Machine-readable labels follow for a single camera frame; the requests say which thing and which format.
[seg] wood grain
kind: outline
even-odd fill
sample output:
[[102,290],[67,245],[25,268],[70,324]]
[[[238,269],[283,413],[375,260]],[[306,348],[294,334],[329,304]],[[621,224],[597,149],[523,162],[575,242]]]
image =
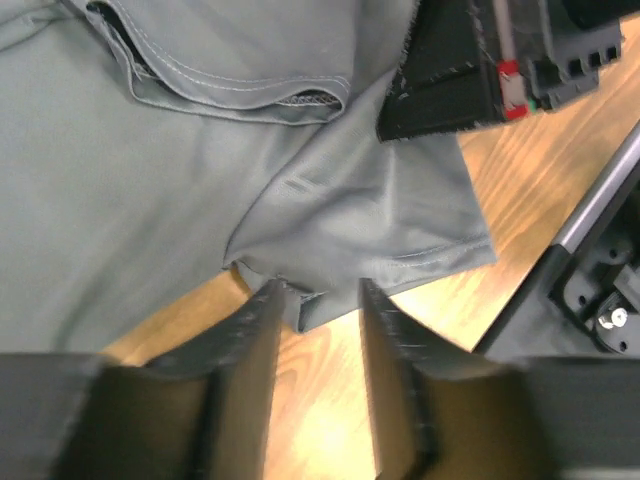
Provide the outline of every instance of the wood grain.
[[[601,90],[554,115],[460,138],[500,260],[397,295],[397,303],[473,348],[640,118],[640,19]],[[241,305],[224,273],[107,350],[140,364]],[[373,454],[357,314],[305,336],[283,332],[265,478],[371,480]]]

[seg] wood surface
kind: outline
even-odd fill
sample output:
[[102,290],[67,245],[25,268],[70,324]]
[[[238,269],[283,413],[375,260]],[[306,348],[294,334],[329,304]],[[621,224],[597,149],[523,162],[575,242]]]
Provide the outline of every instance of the wood surface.
[[[473,348],[640,118],[640,19],[623,26],[623,61],[601,90],[553,115],[462,135],[500,260],[394,297]],[[224,273],[157,313],[107,351],[140,364],[196,335],[248,298]],[[371,480],[373,453],[357,313],[282,336],[265,478]]]

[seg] gray t-shirt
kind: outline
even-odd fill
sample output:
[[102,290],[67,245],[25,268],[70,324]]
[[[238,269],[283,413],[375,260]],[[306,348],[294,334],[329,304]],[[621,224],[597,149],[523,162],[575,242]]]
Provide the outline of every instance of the gray t-shirt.
[[380,144],[412,0],[4,0],[0,351],[95,351],[236,264],[306,331],[492,261],[455,137]]

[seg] gray strip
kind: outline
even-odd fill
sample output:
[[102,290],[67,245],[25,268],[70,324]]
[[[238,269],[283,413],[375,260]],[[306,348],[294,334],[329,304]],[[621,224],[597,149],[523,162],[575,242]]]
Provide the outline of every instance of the gray strip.
[[569,253],[575,253],[639,160],[640,122],[613,155],[551,244],[561,245]]

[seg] gray fabric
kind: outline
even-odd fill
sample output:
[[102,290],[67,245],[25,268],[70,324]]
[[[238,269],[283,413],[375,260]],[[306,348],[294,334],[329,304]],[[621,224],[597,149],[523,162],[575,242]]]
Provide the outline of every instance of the gray fabric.
[[411,0],[74,4],[0,6],[0,350],[101,349],[234,263],[303,331],[493,260],[455,138],[375,137]]

